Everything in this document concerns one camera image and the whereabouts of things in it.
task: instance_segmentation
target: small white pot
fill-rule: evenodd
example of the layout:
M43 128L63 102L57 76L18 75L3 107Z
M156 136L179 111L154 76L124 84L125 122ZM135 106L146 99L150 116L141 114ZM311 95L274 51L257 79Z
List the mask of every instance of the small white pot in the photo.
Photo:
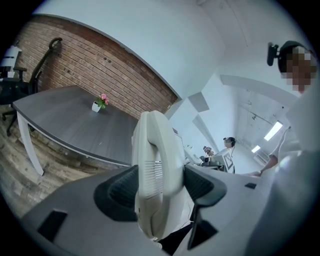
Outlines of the small white pot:
M93 104L92 104L92 110L94 111L94 112L97 112L98 113L98 111L100 110L100 106L98 106L98 104L96 103L96 102L94 102Z

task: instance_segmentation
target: desk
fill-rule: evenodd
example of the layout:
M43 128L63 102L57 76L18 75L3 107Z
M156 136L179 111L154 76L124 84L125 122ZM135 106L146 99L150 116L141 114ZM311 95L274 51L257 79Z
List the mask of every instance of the desk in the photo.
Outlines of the desk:
M42 91L13 103L23 144L40 175L44 171L28 124L72 151L109 163L131 165L131 137L138 120L111 105L96 113L91 110L94 101L94 95L74 85Z

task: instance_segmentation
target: brick wall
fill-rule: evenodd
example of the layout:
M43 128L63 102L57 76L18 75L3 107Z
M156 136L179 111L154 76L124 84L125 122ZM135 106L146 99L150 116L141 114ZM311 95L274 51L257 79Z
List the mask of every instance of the brick wall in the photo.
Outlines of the brick wall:
M42 67L39 90L78 85L139 119L141 112L165 113L177 99L170 88L142 61L107 37L60 18L34 16L17 39L22 53L16 66L27 68L24 81L48 50L49 42L61 37L58 49Z

